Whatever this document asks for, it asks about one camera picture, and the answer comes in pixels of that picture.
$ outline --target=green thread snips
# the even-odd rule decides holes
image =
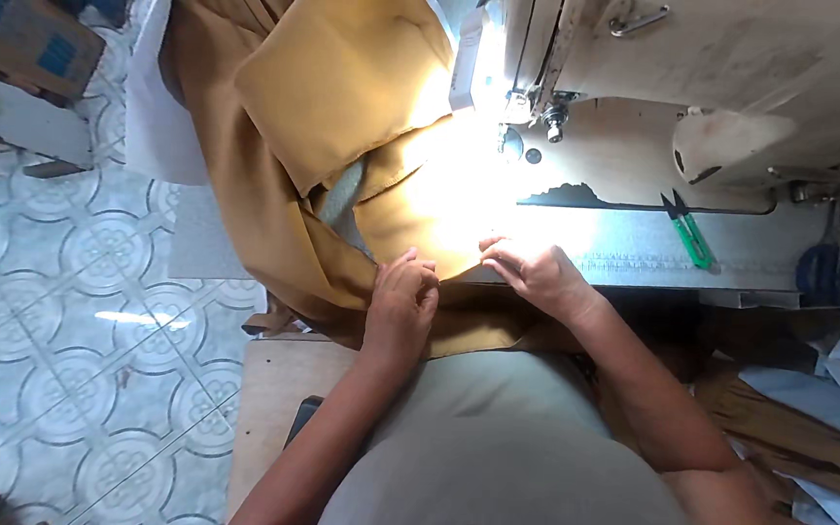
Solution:
[[[693,216],[689,214],[689,207],[686,206],[683,197],[680,197],[676,190],[673,190],[675,204],[671,203],[662,193],[660,193],[660,197],[663,198],[663,206],[666,208],[670,220],[673,221],[676,231],[680,233],[682,244],[689,252],[689,257],[693,259],[693,264],[697,268],[708,269],[715,262],[715,258],[712,256],[711,250],[708,249],[706,239],[699,231],[699,227],[695,225]]]

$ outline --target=white tile floor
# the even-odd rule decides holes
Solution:
[[[0,151],[0,492],[22,523],[224,519],[257,285],[167,278],[177,186],[124,169],[134,25],[97,29],[97,169],[35,179]]]

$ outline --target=blue scissors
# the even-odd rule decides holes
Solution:
[[[822,240],[806,250],[796,264],[796,288],[805,295],[807,306],[840,306],[839,241],[840,203],[833,200]]]

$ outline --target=hand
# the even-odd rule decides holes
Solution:
[[[359,360],[410,371],[420,361],[439,302],[436,262],[417,261],[412,247],[378,267]]]
[[[495,270],[518,295],[569,327],[605,300],[558,245],[532,247],[497,236],[479,242],[479,250],[482,266]]]

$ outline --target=sewing machine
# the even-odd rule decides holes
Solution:
[[[655,206],[678,187],[756,213],[784,184],[840,195],[840,2],[489,0],[462,23],[450,101],[507,124],[533,193]]]

